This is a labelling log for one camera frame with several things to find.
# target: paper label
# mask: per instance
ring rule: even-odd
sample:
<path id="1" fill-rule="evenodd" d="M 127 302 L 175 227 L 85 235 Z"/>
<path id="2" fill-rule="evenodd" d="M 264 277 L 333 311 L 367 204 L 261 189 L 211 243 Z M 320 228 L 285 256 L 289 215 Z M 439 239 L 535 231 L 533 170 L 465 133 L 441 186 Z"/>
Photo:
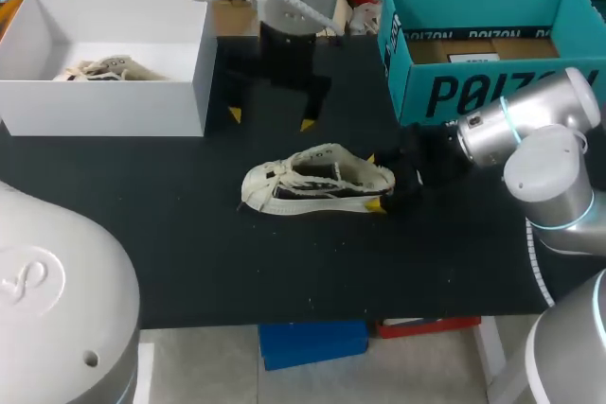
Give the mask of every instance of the paper label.
<path id="1" fill-rule="evenodd" d="M 480 62 L 480 61 L 499 61 L 499 55 L 496 52 L 487 52 L 484 54 L 449 54 L 448 60 L 451 63 L 460 61 Z"/>

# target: tile floor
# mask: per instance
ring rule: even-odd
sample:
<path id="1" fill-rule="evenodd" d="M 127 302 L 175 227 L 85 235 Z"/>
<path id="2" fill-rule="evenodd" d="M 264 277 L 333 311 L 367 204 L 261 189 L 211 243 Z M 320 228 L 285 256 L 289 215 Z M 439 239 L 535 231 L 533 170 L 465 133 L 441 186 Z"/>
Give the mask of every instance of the tile floor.
<path id="1" fill-rule="evenodd" d="M 531 324 L 500 318 L 506 353 Z M 256 326 L 152 330 L 141 342 L 151 386 L 140 387 L 135 404 L 487 403 L 470 330 L 371 340 L 361 356 L 271 373 L 260 359 Z"/>

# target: shoe box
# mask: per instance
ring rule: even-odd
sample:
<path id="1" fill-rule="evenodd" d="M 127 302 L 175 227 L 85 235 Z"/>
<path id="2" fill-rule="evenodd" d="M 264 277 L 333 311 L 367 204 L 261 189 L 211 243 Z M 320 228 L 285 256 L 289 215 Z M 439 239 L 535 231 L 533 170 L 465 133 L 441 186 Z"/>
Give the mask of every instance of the shoe box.
<path id="1" fill-rule="evenodd" d="M 364 321 L 273 324 L 258 326 L 266 371 L 364 354 L 368 330 Z"/>
<path id="2" fill-rule="evenodd" d="M 191 0 L 25 0 L 0 41 L 0 117 L 16 136 L 203 136 L 217 39 Z M 54 81 L 128 55 L 162 81 Z"/>
<path id="3" fill-rule="evenodd" d="M 569 66 L 606 99 L 590 0 L 383 0 L 378 45 L 402 125 L 453 120 Z"/>

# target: black tabletop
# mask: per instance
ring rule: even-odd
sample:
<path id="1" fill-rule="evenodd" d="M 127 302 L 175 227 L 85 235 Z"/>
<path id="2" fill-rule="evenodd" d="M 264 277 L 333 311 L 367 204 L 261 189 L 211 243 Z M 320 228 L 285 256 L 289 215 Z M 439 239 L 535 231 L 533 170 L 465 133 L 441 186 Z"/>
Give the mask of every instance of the black tabletop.
<path id="1" fill-rule="evenodd" d="M 545 309 L 525 219 L 501 169 L 426 192 L 398 215 L 280 218 L 237 211 L 259 163 L 336 142 L 366 157 L 397 144 L 376 42 L 319 43 L 332 88 L 317 124 L 299 132 L 303 94 L 224 71 L 255 39 L 221 39 L 204 139 L 35 138 L 0 133 L 0 179 L 108 229 L 131 257 L 143 327 L 536 313 Z M 227 110 L 246 85 L 243 120 Z M 606 187 L 603 132 L 588 166 Z M 606 267 L 539 248 L 556 298 Z"/>

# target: shoe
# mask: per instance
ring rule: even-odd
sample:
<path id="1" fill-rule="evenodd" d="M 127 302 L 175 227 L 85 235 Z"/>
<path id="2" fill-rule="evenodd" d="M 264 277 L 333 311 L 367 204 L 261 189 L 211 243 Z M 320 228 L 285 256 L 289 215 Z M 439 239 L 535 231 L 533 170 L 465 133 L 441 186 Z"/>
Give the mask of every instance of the shoe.
<path id="1" fill-rule="evenodd" d="M 167 80 L 128 56 L 112 56 L 101 61 L 81 61 L 53 80 Z"/>
<path id="2" fill-rule="evenodd" d="M 271 215 L 301 215 L 320 210 L 376 211 L 396 179 L 385 167 L 354 156 L 338 144 L 325 144 L 284 161 L 253 167 L 242 183 L 241 199 Z"/>

